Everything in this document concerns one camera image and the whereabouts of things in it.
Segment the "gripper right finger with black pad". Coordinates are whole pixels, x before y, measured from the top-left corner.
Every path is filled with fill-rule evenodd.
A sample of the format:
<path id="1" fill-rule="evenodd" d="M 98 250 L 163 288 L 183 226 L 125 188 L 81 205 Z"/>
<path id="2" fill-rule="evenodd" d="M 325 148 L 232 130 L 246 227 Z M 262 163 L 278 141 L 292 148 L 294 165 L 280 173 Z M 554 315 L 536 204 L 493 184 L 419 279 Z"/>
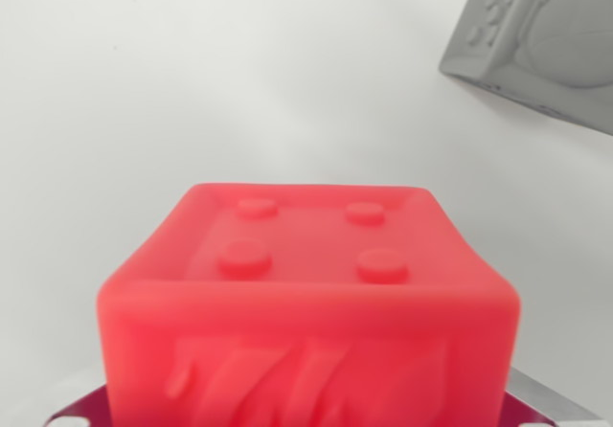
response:
<path id="1" fill-rule="evenodd" d="M 604 419 L 511 368 L 500 426 L 603 426 Z"/>

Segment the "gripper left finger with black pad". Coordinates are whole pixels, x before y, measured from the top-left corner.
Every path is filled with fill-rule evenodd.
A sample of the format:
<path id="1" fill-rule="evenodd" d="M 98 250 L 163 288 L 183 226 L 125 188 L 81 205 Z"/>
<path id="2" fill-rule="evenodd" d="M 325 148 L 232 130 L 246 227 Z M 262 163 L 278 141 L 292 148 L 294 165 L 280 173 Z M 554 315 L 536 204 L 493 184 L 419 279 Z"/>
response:
<path id="1" fill-rule="evenodd" d="M 100 386 L 56 410 L 44 425 L 67 426 L 70 421 L 75 421 L 78 426 L 111 427 L 106 386 Z"/>

